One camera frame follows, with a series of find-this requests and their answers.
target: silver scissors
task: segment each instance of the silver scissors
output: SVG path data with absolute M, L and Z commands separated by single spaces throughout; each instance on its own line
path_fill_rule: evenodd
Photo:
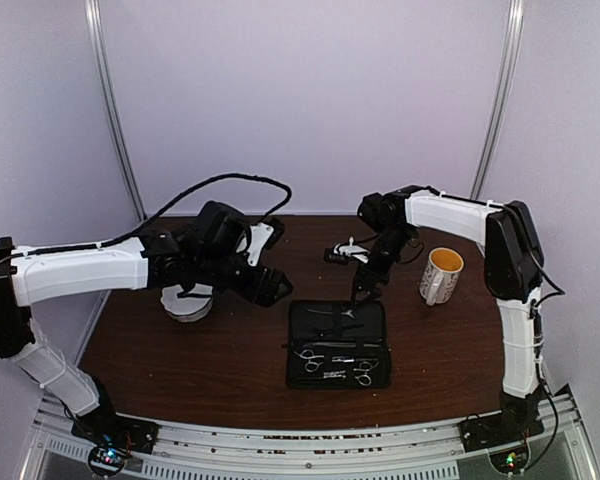
M 313 308 L 307 308 L 307 312 L 317 313 L 319 315 L 329 315 L 329 316 L 333 315 L 332 311 L 325 312 L 324 310 L 315 310 Z M 349 317 L 352 320 L 356 319 L 356 316 L 353 314 L 352 308 L 350 308 L 349 310 L 343 310 L 342 312 L 340 312 L 340 315 L 342 315 L 343 317 Z
M 358 383 L 360 385 L 362 385 L 363 387 L 370 387 L 371 384 L 373 383 L 373 381 L 371 380 L 371 377 L 369 376 L 369 372 L 371 370 L 373 370 L 374 368 L 376 368 L 378 366 L 378 362 L 376 362 L 375 364 L 371 364 L 371 362 L 360 362 L 360 365 L 358 365 L 358 368 L 354 368 L 353 371 L 354 372 L 362 372 L 360 375 L 357 375 L 353 378 L 355 378 Z
M 304 364 L 304 369 L 313 373 L 320 368 L 320 365 L 324 363 L 324 355 L 316 355 L 313 353 L 313 350 L 309 350 L 308 348 L 303 350 L 302 352 L 293 352 L 303 360 L 306 360 L 307 363 Z

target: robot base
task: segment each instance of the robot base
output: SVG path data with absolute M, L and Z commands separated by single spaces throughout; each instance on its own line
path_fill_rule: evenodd
M 131 439 L 130 451 L 147 454 L 153 452 L 153 446 L 158 438 L 159 427 L 156 423 L 121 416 L 116 416 L 116 423 L 121 432 L 129 432 L 129 438 Z M 71 429 L 71 434 L 74 437 L 91 440 L 75 423 Z M 121 435 L 111 442 L 111 446 L 124 452 L 127 449 L 127 441 L 127 436 Z
M 465 452 L 495 448 L 508 443 L 523 440 L 523 434 L 518 432 L 506 433 L 502 429 L 502 413 L 496 413 L 480 418 L 472 418 L 459 423 L 460 437 Z M 544 432 L 541 420 L 527 422 L 527 437 L 539 435 Z

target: robotic arm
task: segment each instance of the robotic arm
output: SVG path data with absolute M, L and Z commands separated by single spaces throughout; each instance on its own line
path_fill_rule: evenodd
M 325 251 L 325 260 L 346 264 L 358 261 L 352 302 L 361 293 L 380 295 L 377 285 L 389 283 L 391 266 L 400 252 L 417 238 L 417 227 L 429 227 L 478 243 L 485 251 L 484 274 L 500 310 L 505 350 L 502 414 L 491 422 L 463 422 L 467 450 L 489 448 L 519 440 L 522 432 L 537 433 L 536 420 L 542 389 L 542 326 L 540 301 L 544 257 L 529 213 L 522 202 L 497 205 L 447 196 L 430 187 L 409 186 L 364 197 L 358 217 L 378 235 L 370 251 L 351 242 Z
M 0 358 L 61 400 L 77 435 L 111 448 L 133 437 L 132 450 L 150 452 L 155 424 L 116 415 L 104 386 L 66 361 L 35 323 L 30 306 L 76 293 L 162 288 L 173 316 L 206 314 L 212 290 L 233 290 L 268 307 L 293 290 L 283 272 L 260 264 L 262 250 L 283 233 L 275 219 L 250 225 L 234 208 L 208 202 L 188 226 L 119 242 L 34 249 L 0 238 Z

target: mug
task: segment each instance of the mug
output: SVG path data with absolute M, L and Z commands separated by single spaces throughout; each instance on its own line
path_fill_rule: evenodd
M 427 305 L 445 303 L 451 298 L 463 267 L 464 260 L 458 252 L 445 247 L 431 250 L 420 280 L 420 295 Z

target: wooden table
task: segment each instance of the wooden table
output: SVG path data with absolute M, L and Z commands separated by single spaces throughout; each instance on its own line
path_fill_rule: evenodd
M 264 263 L 287 273 L 296 299 L 347 299 L 353 266 L 325 264 L 325 247 L 368 236 L 355 217 L 280 217 L 287 232 Z M 174 227 L 185 219 L 167 219 Z M 81 367 L 122 413 L 223 427 L 326 429 L 402 425 L 498 408 L 502 329 L 476 246 L 423 229 L 425 251 L 394 266 L 384 287 L 392 384 L 387 389 L 298 391 L 285 386 L 287 307 L 251 305 L 232 292 L 207 318 L 180 324 L 159 291 L 113 292 Z M 465 269 L 451 300 L 427 307 L 417 284 L 428 252 L 457 250 Z

